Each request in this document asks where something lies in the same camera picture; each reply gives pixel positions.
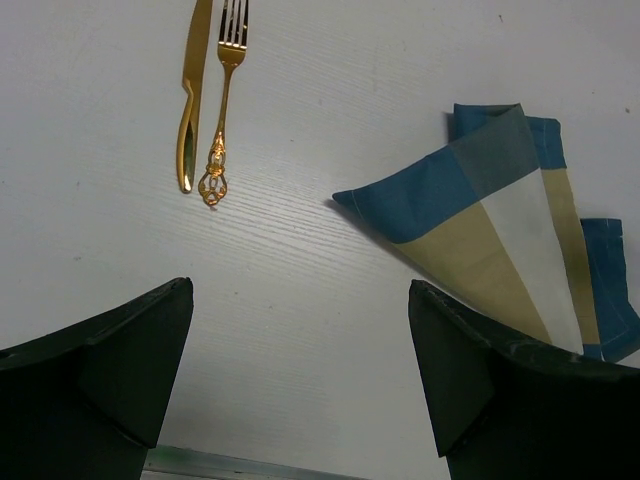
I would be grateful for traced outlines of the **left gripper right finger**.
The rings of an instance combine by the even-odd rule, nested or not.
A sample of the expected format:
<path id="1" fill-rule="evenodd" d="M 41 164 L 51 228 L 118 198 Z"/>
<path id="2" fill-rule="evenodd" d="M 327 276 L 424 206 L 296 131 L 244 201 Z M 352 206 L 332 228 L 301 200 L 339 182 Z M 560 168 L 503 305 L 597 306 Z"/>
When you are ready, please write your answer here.
<path id="1" fill-rule="evenodd" d="M 639 373 L 543 343 L 421 280 L 408 317 L 454 479 L 635 479 Z"/>

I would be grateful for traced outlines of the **blue beige cloth placemat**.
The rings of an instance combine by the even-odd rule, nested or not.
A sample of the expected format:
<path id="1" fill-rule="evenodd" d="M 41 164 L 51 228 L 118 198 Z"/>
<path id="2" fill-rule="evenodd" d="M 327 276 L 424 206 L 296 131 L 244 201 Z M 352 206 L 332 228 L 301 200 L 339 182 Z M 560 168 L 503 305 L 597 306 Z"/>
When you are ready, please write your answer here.
<path id="1" fill-rule="evenodd" d="M 490 318 L 608 362 L 636 352 L 622 223 L 578 215 L 560 123 L 518 104 L 451 120 L 446 146 L 334 201 Z"/>

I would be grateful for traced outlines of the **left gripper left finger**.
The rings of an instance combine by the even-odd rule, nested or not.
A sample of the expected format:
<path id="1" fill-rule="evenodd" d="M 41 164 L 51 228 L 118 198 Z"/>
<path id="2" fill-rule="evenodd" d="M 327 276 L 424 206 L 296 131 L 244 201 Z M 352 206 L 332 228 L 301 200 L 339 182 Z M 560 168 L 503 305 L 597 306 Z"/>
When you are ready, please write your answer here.
<path id="1" fill-rule="evenodd" d="M 1 352 L 4 479 L 138 479 L 157 446 L 194 309 L 173 279 Z"/>

